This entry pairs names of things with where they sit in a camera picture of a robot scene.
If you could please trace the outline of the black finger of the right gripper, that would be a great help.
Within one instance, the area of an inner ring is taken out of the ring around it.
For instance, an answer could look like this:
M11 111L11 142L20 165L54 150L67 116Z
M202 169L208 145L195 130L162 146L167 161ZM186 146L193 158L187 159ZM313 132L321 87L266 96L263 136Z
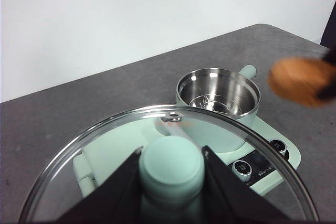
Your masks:
M322 60L328 64L335 65L336 64L336 49L333 48L329 52L327 52Z
M335 98L335 85L330 85L323 88L317 93L317 98L322 101L327 101Z

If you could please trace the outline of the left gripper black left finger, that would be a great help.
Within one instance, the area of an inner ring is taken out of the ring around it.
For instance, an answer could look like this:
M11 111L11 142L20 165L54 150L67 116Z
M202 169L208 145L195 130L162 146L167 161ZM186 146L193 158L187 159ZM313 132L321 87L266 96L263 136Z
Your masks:
M56 220L56 223L143 223L142 188L137 148L91 194Z

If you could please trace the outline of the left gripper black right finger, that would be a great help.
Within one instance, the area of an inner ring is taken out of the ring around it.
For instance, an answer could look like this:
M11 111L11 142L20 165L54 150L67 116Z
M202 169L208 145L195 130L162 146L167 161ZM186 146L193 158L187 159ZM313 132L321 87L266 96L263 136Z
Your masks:
M208 146L202 148L202 155L209 223L291 223L289 217L241 182Z

